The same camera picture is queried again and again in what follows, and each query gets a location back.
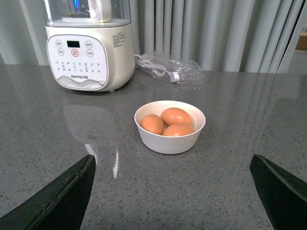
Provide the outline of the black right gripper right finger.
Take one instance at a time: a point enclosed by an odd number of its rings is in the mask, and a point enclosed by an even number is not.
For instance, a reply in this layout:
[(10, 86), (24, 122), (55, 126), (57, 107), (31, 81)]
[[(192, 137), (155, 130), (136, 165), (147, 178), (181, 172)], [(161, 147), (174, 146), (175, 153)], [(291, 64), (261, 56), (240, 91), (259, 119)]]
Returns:
[(273, 228), (305, 230), (307, 183), (259, 154), (253, 155), (249, 169)]

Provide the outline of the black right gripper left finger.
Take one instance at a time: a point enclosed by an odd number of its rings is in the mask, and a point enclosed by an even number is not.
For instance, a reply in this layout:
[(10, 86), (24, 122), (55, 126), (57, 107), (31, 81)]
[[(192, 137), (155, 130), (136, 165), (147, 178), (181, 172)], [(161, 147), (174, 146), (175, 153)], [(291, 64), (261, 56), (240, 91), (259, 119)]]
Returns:
[(2, 230), (78, 230), (95, 176), (95, 158), (86, 155), (0, 219)]

